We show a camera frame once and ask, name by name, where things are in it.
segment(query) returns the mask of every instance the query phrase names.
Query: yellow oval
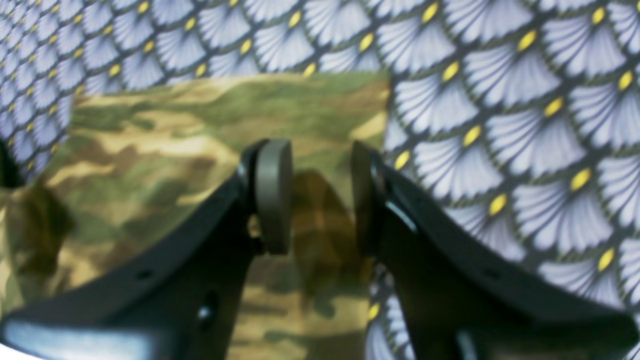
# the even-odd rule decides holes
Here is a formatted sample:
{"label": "yellow oval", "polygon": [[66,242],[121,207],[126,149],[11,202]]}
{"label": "yellow oval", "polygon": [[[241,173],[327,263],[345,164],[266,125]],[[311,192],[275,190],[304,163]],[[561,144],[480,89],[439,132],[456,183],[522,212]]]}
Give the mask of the yellow oval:
{"label": "yellow oval", "polygon": [[620,80],[618,81],[618,89],[620,91],[626,90],[633,80],[634,74],[631,71],[627,71],[620,77]]}
{"label": "yellow oval", "polygon": [[573,179],[571,179],[571,190],[576,191],[581,189],[586,183],[591,179],[591,169],[586,168],[581,170],[578,174],[576,174]]}
{"label": "yellow oval", "polygon": [[372,33],[368,33],[360,41],[360,52],[365,51],[366,49],[368,49],[369,46],[371,46],[372,43],[373,43],[373,34]]}
{"label": "yellow oval", "polygon": [[196,69],[196,77],[199,78],[200,76],[203,76],[205,71],[207,71],[207,65],[200,64],[200,66]]}
{"label": "yellow oval", "polygon": [[302,76],[305,76],[306,78],[308,78],[309,76],[313,75],[315,72],[316,72],[316,63],[310,63],[309,66],[307,66],[305,71],[302,73]]}
{"label": "yellow oval", "polygon": [[538,33],[535,30],[531,30],[525,36],[523,36],[518,43],[518,51],[526,50],[538,37]]}
{"label": "yellow oval", "polygon": [[491,204],[489,205],[489,215],[494,216],[502,211],[504,206],[507,204],[507,200],[507,194],[503,193],[498,195],[498,197],[491,201]]}
{"label": "yellow oval", "polygon": [[458,71],[460,71],[460,62],[456,61],[449,65],[442,73],[442,81],[449,81],[453,78]]}
{"label": "yellow oval", "polygon": [[140,6],[138,7],[138,13],[145,13],[147,12],[147,10],[149,10],[149,2],[145,1],[144,3],[141,3]]}
{"label": "yellow oval", "polygon": [[422,14],[422,23],[426,24],[429,22],[438,12],[438,3],[433,3],[431,6],[424,10],[424,14]]}
{"label": "yellow oval", "polygon": [[293,15],[291,15],[291,19],[289,19],[289,27],[293,28],[295,25],[298,25],[301,18],[302,18],[302,13],[295,12]]}
{"label": "yellow oval", "polygon": [[153,40],[147,42],[145,44],[145,53],[148,53],[149,51],[153,50],[155,46],[156,46],[156,43]]}
{"label": "yellow oval", "polygon": [[555,113],[557,113],[564,106],[564,100],[562,97],[558,97],[556,100],[553,100],[547,107],[545,108],[545,116],[551,117]]}
{"label": "yellow oval", "polygon": [[109,69],[109,76],[113,77],[120,73],[120,64],[116,64]]}
{"label": "yellow oval", "polygon": [[189,31],[191,29],[193,29],[193,27],[196,26],[196,18],[192,17],[190,18],[187,23],[184,25],[184,29],[186,31]]}
{"label": "yellow oval", "polygon": [[375,303],[369,308],[369,320],[373,320],[380,313],[380,304]]}
{"label": "yellow oval", "polygon": [[607,250],[604,252],[604,254],[602,254],[602,256],[600,256],[600,260],[598,261],[598,270],[602,271],[604,269],[606,269],[607,267],[609,267],[609,265],[611,264],[611,261],[613,261],[613,258],[615,257],[616,252],[615,250],[613,250],[613,248]]}
{"label": "yellow oval", "polygon": [[591,16],[591,21],[593,22],[593,24],[597,25],[602,22],[605,14],[606,13],[604,11],[604,8],[598,8],[596,11],[593,12],[593,15]]}
{"label": "yellow oval", "polygon": [[396,158],[396,170],[400,170],[403,168],[408,162],[409,158],[411,158],[411,152],[409,150],[404,151],[402,154],[398,155]]}
{"label": "yellow oval", "polygon": [[251,49],[251,45],[252,45],[252,41],[251,39],[246,39],[243,43],[242,46],[240,47],[240,54],[244,55],[246,54],[249,49]]}
{"label": "yellow oval", "polygon": [[480,127],[480,125],[474,126],[465,135],[465,139],[463,140],[462,144],[464,146],[471,145],[472,143],[474,143],[474,141],[476,141],[480,137],[480,134],[482,134],[482,128]]}

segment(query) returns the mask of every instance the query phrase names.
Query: black plastic part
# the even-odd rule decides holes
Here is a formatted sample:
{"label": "black plastic part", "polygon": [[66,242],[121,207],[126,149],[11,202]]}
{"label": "black plastic part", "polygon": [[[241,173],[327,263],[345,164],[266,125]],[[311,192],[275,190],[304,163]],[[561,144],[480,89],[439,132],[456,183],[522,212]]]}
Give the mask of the black plastic part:
{"label": "black plastic part", "polygon": [[394,274],[417,359],[619,359],[637,343],[630,315],[504,261],[374,149],[358,142],[352,156],[358,237]]}
{"label": "black plastic part", "polygon": [[4,142],[0,142],[0,186],[3,188],[17,188],[24,185],[24,181],[20,178],[18,166],[10,156],[9,149]]}
{"label": "black plastic part", "polygon": [[246,272],[259,252],[246,230],[248,209],[255,209],[247,180],[259,149],[246,151],[244,170],[157,245],[85,286],[9,314],[0,341],[45,360],[67,360],[61,354],[83,354],[88,342],[105,347],[113,336],[137,334],[144,349],[114,359],[223,359]]}

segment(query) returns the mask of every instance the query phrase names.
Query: fabric backdrop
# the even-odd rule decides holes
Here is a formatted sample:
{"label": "fabric backdrop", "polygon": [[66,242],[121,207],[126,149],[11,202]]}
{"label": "fabric backdrop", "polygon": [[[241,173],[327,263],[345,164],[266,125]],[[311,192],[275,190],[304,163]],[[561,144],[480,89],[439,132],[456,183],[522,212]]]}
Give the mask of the fabric backdrop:
{"label": "fabric backdrop", "polygon": [[[592,301],[640,308],[638,1],[0,6],[0,136],[27,179],[65,136],[74,94],[390,69],[390,164],[507,260]],[[392,285],[379,267],[368,356],[411,359]]]}

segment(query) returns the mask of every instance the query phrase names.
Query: camouflage fabric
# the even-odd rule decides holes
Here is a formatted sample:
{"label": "camouflage fabric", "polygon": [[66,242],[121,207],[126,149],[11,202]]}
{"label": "camouflage fabric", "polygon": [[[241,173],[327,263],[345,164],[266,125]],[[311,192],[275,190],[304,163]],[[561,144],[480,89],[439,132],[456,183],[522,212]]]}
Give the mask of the camouflage fabric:
{"label": "camouflage fabric", "polygon": [[226,180],[247,145],[286,137],[298,172],[293,255],[252,265],[229,358],[362,357],[370,264],[355,250],[349,150],[356,139],[381,146],[387,97],[386,75],[362,73],[77,98],[48,167],[0,190],[1,313],[139,254]]}

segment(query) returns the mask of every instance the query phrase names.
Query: screw hole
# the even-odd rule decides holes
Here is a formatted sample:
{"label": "screw hole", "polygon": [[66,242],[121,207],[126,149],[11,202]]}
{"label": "screw hole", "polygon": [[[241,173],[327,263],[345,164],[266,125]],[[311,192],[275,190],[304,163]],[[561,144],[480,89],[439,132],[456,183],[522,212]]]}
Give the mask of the screw hole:
{"label": "screw hole", "polygon": [[151,277],[153,277],[153,275],[154,275],[154,272],[153,272],[153,271],[151,271],[151,270],[149,270],[149,269],[145,269],[145,270],[142,270],[141,272],[139,272],[139,273],[136,275],[136,278],[137,278],[138,280],[140,280],[140,281],[144,281],[144,280],[149,280],[149,279],[151,279]]}
{"label": "screw hole", "polygon": [[490,277],[493,280],[500,280],[500,278],[502,277],[499,272],[492,269],[485,269],[484,276]]}

